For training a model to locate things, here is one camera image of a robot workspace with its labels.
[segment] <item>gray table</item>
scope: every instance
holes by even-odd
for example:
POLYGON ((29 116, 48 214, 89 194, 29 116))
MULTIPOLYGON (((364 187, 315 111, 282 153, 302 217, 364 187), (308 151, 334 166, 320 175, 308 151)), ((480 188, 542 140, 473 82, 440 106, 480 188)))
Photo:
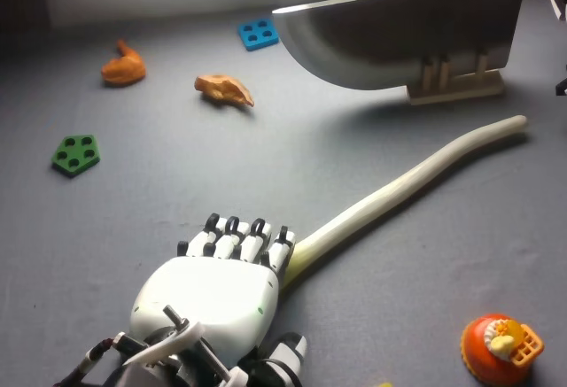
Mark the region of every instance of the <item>gray table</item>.
POLYGON ((426 107, 320 81, 281 44, 247 52, 236 25, 250 16, 67 30, 1 63, 2 384, 51 385, 127 329, 143 282, 209 213, 305 237, 457 136, 524 114, 527 142, 473 159, 352 241, 283 300, 270 336, 307 336, 306 386, 473 386, 459 338, 498 311, 547 342, 532 384, 567 385, 567 106, 554 91, 567 30, 547 0, 525 0, 506 97, 426 107), (105 89, 119 37, 148 77, 105 89), (209 73, 235 75, 256 107, 203 102, 193 81, 209 73), (73 134, 96 135, 102 160, 69 181, 50 156, 73 134))

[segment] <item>blue square block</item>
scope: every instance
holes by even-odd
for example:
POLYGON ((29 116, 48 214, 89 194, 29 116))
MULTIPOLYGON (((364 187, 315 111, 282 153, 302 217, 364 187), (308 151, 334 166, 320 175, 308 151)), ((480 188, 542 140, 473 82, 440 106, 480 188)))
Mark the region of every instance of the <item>blue square block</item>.
POLYGON ((257 50, 280 41, 271 19, 255 19, 238 27, 246 50, 257 50))

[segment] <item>green toy block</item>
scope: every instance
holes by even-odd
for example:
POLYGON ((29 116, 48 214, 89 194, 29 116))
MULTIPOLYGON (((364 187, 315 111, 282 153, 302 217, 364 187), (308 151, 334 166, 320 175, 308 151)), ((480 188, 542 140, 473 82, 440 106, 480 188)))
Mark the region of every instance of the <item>green toy block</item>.
POLYGON ((67 136, 51 157, 53 168, 75 177, 100 161, 97 139, 93 135, 67 136))

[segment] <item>white stick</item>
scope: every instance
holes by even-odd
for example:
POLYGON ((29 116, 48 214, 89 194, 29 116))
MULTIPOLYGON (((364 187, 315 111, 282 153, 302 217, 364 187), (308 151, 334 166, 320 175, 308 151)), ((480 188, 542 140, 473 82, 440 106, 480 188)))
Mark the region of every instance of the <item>white stick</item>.
POLYGON ((283 287, 354 232, 415 194, 458 159, 503 137, 524 131, 527 119, 517 115, 463 135, 410 171, 359 201, 295 246, 283 287))

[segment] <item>orange toy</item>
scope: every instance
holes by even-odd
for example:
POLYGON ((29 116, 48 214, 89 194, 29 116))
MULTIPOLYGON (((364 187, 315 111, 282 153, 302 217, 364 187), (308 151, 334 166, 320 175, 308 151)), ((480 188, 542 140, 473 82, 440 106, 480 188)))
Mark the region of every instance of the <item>orange toy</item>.
POLYGON ((462 333, 461 355, 482 383, 509 387, 521 382, 544 349, 530 327, 505 314, 492 313, 471 322, 462 333))
POLYGON ((252 95, 245 85, 229 75, 200 75, 195 80, 195 89, 213 99, 254 106, 252 95))
POLYGON ((117 43, 122 58, 114 58, 103 66, 103 79, 115 86, 127 86, 145 77, 144 60, 129 48, 123 40, 117 43))

